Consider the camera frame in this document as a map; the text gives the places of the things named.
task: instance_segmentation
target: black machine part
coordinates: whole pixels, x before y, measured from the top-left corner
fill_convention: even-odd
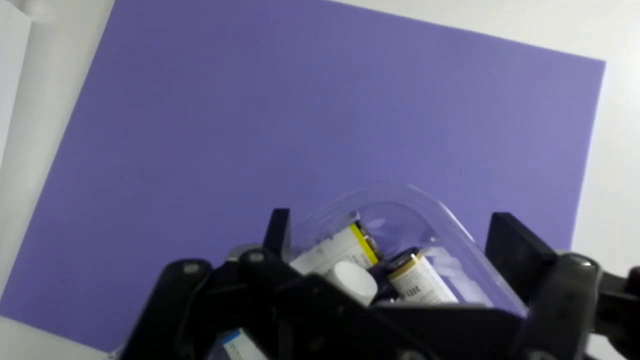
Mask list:
[[[636,269],[624,279],[587,255],[559,255],[511,214],[495,214],[487,255],[530,305],[526,317],[464,304],[365,307],[288,265],[288,218],[275,209],[263,248],[221,267],[207,260],[166,265],[123,360],[209,357],[237,328],[276,360],[579,360],[591,357],[591,331],[640,356]]]

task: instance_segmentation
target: plastic lid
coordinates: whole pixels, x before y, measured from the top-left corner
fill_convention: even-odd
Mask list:
[[[326,274],[326,279],[365,305],[369,305],[378,294],[374,276],[371,276],[365,267],[357,265],[350,260],[338,262]]]
[[[526,315],[529,307],[458,218],[416,186],[388,183],[341,195],[294,224],[292,252],[304,253],[354,219],[377,240],[384,255],[378,265],[371,267],[383,284],[388,265],[394,265],[394,260],[402,262],[406,249],[418,248],[460,301],[480,301]]]

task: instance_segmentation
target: small bottle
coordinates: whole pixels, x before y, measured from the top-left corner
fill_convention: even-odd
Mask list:
[[[268,360],[242,328],[226,333],[222,345],[231,360]]]
[[[444,304],[458,301],[456,294],[444,284],[435,265],[418,248],[408,248],[388,260],[381,269],[402,301]]]
[[[378,294],[374,276],[350,260],[338,262],[325,277],[363,305],[371,305]]]
[[[315,272],[325,276],[342,260],[350,260],[361,267],[373,267],[383,260],[377,241],[359,219],[294,257],[290,265],[300,274]]]

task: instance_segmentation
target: yellow label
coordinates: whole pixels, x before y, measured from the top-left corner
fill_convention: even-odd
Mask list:
[[[398,277],[405,272],[408,272],[410,267],[415,267],[415,263],[418,263],[422,260],[422,255],[412,255],[410,260],[406,260],[400,267],[397,267],[388,277]]]
[[[374,265],[378,263],[378,255],[377,252],[373,249],[373,245],[369,243],[369,240],[365,238],[363,229],[357,226],[357,224],[350,224],[348,226],[353,229],[353,233],[357,236],[365,255],[369,257],[369,262]]]

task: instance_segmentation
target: clear plastic container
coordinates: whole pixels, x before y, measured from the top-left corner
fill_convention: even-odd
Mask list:
[[[292,255],[361,219],[384,257],[421,248],[462,304],[484,304],[512,313],[526,305],[487,260],[479,243],[439,199],[416,186],[357,190],[292,226]]]

